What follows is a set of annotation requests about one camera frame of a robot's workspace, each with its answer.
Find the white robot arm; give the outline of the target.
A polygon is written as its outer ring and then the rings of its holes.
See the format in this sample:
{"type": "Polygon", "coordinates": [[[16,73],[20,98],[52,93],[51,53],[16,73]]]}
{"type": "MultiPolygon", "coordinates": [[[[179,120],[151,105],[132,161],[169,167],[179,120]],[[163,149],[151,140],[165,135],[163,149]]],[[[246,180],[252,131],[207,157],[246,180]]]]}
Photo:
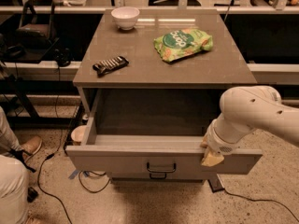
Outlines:
{"type": "Polygon", "coordinates": [[[222,94],[220,108],[201,144],[205,167],[221,163],[256,129],[299,147],[299,109],[281,103],[280,94],[270,86],[233,87],[222,94]]]}

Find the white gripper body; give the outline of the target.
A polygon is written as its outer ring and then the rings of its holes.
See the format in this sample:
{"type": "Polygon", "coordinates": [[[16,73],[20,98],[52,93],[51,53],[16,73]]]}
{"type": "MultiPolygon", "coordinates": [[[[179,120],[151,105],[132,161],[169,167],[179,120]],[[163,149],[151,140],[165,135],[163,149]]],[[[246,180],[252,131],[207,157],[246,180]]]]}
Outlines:
{"type": "Polygon", "coordinates": [[[240,147],[240,141],[255,128],[228,120],[223,114],[214,119],[204,136],[205,155],[231,155],[240,147]]]}

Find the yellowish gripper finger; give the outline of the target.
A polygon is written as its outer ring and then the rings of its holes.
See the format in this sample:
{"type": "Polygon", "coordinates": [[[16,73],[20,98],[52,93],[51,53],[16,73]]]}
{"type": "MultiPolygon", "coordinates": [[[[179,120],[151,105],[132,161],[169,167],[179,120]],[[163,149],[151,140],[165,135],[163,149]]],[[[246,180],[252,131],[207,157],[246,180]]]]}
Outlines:
{"type": "Polygon", "coordinates": [[[224,160],[224,157],[212,150],[210,147],[206,148],[201,164],[205,167],[212,167],[220,164],[224,160]]]}

